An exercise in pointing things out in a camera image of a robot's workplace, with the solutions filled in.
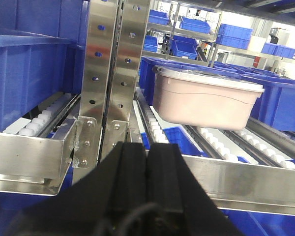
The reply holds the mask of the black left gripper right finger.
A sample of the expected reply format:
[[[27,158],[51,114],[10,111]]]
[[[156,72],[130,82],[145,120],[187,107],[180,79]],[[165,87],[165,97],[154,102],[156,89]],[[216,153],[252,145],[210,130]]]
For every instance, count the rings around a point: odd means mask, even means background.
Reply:
[[[147,198],[181,236],[241,236],[196,180],[176,144],[155,143],[147,155]]]

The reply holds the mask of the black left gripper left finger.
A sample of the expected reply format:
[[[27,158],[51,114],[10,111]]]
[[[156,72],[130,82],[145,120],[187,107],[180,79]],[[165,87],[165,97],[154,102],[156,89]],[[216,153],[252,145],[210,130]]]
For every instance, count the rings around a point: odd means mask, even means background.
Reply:
[[[140,143],[119,142],[73,186],[21,210],[6,236],[90,236],[110,213],[127,213],[146,201],[146,156]]]

